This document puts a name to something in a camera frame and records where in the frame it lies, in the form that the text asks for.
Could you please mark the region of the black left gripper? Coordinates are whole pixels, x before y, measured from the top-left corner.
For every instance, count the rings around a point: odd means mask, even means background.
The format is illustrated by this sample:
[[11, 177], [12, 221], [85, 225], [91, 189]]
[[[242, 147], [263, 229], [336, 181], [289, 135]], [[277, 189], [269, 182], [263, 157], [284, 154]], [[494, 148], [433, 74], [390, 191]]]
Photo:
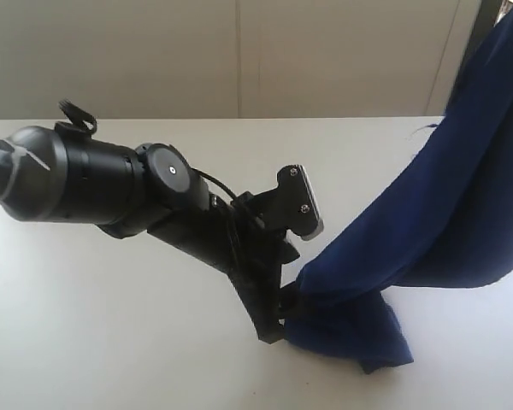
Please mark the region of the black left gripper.
[[297, 283], [280, 285], [282, 267], [299, 257], [286, 230], [264, 230], [240, 206], [211, 194], [207, 210], [173, 211], [147, 232], [226, 274], [260, 341], [283, 339], [285, 322], [306, 313]]

